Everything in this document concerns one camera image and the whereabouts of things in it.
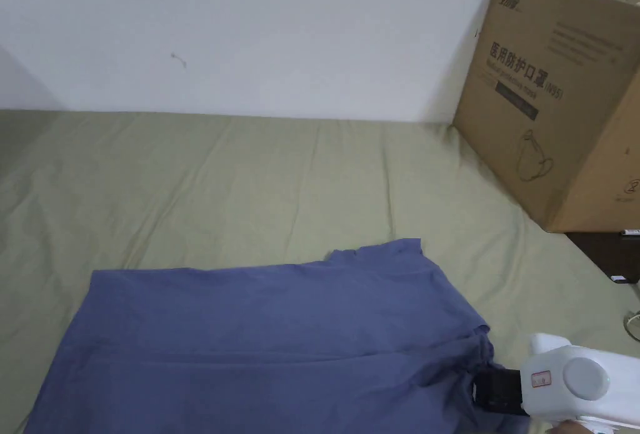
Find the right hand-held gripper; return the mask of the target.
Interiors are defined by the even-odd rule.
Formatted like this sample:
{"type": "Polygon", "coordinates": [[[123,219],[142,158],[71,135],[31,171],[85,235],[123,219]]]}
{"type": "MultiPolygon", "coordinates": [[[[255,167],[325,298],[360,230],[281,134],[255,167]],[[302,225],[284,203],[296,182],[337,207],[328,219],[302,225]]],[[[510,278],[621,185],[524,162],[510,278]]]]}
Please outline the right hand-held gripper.
{"type": "Polygon", "coordinates": [[[639,359],[535,333],[521,367],[478,373],[472,397],[485,411],[552,425],[572,420],[593,433],[638,430],[639,359]]]}

